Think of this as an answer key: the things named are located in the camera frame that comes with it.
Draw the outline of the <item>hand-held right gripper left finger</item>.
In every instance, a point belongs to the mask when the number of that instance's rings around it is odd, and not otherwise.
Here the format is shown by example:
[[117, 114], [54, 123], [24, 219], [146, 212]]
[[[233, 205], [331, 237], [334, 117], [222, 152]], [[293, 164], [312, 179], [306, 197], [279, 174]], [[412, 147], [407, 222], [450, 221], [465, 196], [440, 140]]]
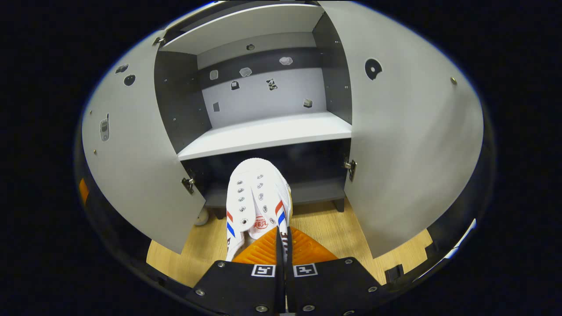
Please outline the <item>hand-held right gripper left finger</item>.
[[278, 316], [285, 312], [284, 268], [277, 229], [253, 244], [270, 240], [273, 264], [217, 260], [186, 299], [208, 313], [223, 316]]

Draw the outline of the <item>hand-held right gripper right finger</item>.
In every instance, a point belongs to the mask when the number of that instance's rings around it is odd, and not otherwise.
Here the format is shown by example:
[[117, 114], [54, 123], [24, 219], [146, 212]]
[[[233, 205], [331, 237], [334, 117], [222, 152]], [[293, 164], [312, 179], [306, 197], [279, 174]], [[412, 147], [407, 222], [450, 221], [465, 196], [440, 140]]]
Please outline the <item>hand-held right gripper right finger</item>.
[[354, 257], [297, 264], [303, 233], [291, 229], [286, 306], [297, 316], [363, 316], [387, 302], [387, 290]]

